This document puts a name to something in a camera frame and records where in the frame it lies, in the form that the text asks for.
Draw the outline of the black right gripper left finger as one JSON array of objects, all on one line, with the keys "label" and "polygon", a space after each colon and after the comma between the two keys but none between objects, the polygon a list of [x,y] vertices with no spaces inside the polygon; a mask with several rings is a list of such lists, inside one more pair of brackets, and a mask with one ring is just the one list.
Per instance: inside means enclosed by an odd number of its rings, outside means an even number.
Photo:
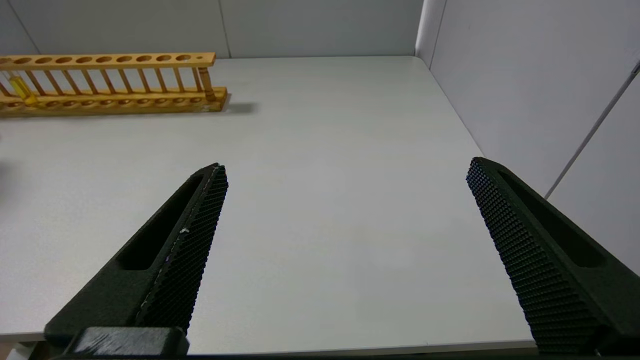
[{"label": "black right gripper left finger", "polygon": [[187,331],[229,183],[215,162],[190,177],[46,324],[53,346],[89,327]]}]

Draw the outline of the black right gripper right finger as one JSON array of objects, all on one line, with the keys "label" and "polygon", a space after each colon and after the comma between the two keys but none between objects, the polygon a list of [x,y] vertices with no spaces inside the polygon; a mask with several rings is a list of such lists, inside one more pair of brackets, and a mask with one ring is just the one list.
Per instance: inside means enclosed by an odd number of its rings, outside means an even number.
[{"label": "black right gripper right finger", "polygon": [[637,356],[640,278],[502,164],[466,176],[542,356]]}]

